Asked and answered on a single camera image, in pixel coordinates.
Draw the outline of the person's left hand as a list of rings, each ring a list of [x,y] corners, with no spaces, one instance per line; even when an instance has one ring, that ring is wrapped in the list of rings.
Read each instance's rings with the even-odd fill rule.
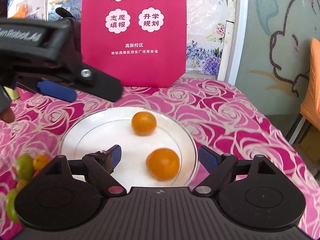
[[[4,110],[3,112],[0,113],[0,119],[7,123],[7,124],[10,124],[12,122],[15,121],[15,115],[12,111],[11,108],[7,108],[6,110]]]

